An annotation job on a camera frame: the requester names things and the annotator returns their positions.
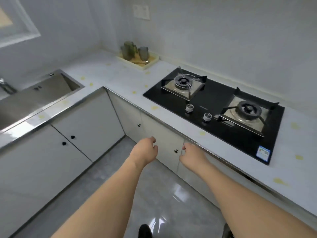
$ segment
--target forearm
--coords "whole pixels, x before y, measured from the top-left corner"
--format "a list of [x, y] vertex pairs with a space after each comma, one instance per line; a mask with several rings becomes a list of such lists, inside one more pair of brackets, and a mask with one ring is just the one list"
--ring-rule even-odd
[[235, 237], [316, 237], [316, 232], [275, 204], [233, 181], [212, 164], [197, 174], [208, 184]]
[[131, 158], [53, 235], [53, 238], [123, 237], [143, 169]]

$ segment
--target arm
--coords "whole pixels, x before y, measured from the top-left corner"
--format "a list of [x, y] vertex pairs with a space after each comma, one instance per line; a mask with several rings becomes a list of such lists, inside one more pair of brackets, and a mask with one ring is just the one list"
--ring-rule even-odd
[[52, 238], [121, 238], [129, 221], [134, 192], [143, 168], [158, 153], [154, 137], [137, 143], [113, 174]]
[[302, 221], [224, 175], [197, 146], [185, 143], [183, 149], [180, 161], [207, 183], [236, 238], [317, 237]]

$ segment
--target stainless steel sink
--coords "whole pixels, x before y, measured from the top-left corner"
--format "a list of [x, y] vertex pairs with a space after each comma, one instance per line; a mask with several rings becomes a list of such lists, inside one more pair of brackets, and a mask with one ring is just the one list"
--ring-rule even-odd
[[80, 83], [57, 70], [41, 81], [0, 100], [0, 133], [82, 89]]

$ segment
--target spoon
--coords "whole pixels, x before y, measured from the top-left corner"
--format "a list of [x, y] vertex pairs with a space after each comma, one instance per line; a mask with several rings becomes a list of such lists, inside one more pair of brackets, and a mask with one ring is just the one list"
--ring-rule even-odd
[[149, 60], [147, 60], [147, 61], [144, 61], [144, 62], [132, 62], [132, 63], [140, 63], [140, 64], [148, 64], [150, 61]]

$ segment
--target hand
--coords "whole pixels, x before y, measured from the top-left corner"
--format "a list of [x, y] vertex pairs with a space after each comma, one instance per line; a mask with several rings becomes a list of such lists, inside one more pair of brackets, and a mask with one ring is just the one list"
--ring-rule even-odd
[[133, 147], [129, 157], [133, 159], [137, 165], [144, 168], [147, 164], [151, 163], [158, 154], [158, 146], [155, 145], [153, 147], [155, 142], [156, 139], [154, 137], [140, 140]]
[[183, 148], [185, 154], [179, 157], [182, 164], [194, 173], [198, 173], [201, 167], [208, 164], [204, 152], [194, 144], [185, 143]]

